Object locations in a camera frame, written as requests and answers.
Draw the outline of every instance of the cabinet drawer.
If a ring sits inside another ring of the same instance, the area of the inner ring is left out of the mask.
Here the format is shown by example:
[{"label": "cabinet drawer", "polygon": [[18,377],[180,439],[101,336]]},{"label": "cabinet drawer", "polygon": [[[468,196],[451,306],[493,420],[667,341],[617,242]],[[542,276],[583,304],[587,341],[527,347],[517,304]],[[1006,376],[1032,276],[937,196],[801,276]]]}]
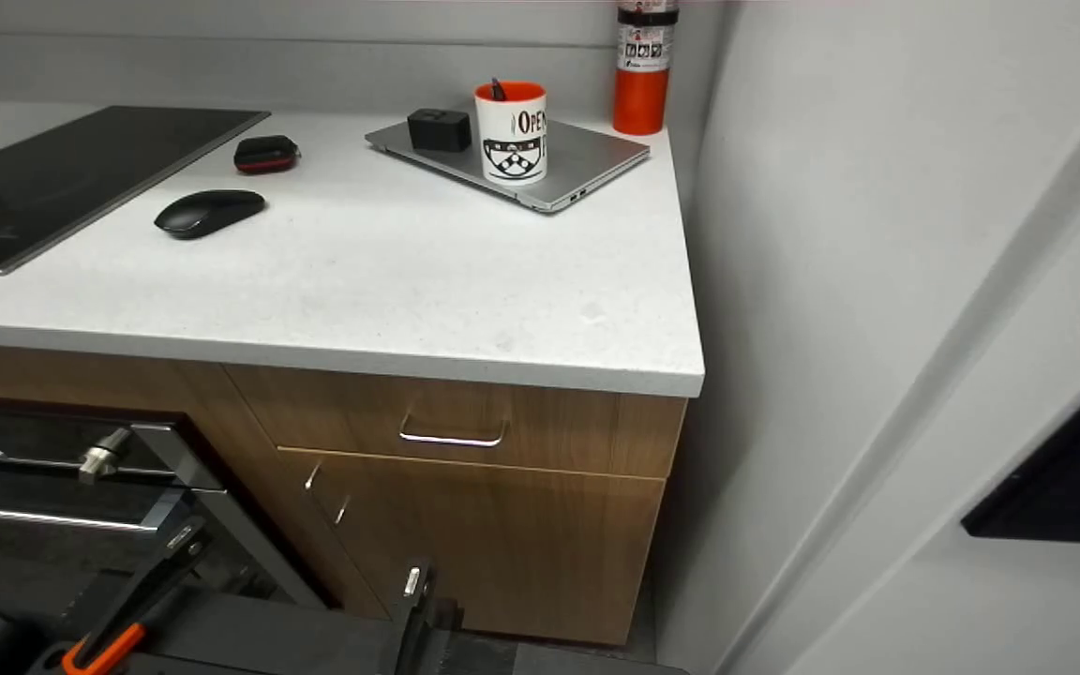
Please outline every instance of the cabinet drawer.
[{"label": "cabinet drawer", "polygon": [[235,367],[272,447],[667,476],[685,401]]},{"label": "cabinet drawer", "polygon": [[307,559],[345,610],[390,616],[412,564],[468,631],[621,644],[645,579],[660,481],[412,457],[283,455]]}]

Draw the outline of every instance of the countertop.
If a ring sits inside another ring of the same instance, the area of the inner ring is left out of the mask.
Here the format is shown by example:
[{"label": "countertop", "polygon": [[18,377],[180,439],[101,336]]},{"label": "countertop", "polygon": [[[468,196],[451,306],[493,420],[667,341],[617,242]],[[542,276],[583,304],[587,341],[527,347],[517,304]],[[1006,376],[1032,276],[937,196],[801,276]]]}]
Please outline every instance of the countertop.
[{"label": "countertop", "polygon": [[[0,101],[0,146],[86,104]],[[298,167],[231,146],[0,276],[0,345],[698,396],[703,364],[667,134],[542,219],[368,150],[395,115],[272,112]],[[268,209],[207,241],[155,215],[202,189]]]}]

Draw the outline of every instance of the red handle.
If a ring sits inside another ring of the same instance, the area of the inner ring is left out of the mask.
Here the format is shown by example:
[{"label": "red handle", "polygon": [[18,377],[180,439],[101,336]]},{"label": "red handle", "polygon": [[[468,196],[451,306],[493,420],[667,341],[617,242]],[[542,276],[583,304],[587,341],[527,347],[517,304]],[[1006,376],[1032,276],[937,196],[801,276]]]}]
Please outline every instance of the red handle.
[{"label": "red handle", "polygon": [[86,666],[78,666],[78,654],[86,642],[71,644],[65,655],[58,655],[58,672],[65,675],[113,675],[132,654],[133,644],[146,637],[146,627],[143,622],[132,622],[113,644],[103,644],[98,654],[98,661],[90,661]]}]

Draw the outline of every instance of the black mouse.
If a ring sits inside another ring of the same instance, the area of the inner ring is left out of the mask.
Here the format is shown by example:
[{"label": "black mouse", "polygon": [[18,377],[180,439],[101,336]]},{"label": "black mouse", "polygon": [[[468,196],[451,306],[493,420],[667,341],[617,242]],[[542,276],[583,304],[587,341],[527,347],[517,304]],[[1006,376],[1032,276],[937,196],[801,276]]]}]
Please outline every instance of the black mouse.
[{"label": "black mouse", "polygon": [[266,199],[255,190],[195,190],[167,202],[157,215],[157,230],[163,230],[171,241],[198,241],[258,209],[266,209]]}]

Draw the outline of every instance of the red bottle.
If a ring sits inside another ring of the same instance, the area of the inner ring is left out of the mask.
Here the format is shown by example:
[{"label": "red bottle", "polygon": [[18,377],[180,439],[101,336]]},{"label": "red bottle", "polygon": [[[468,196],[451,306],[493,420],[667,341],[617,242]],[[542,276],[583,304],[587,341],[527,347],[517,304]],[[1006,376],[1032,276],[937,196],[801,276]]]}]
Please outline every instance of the red bottle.
[{"label": "red bottle", "polygon": [[665,126],[675,22],[678,0],[617,0],[616,126],[621,134]]}]

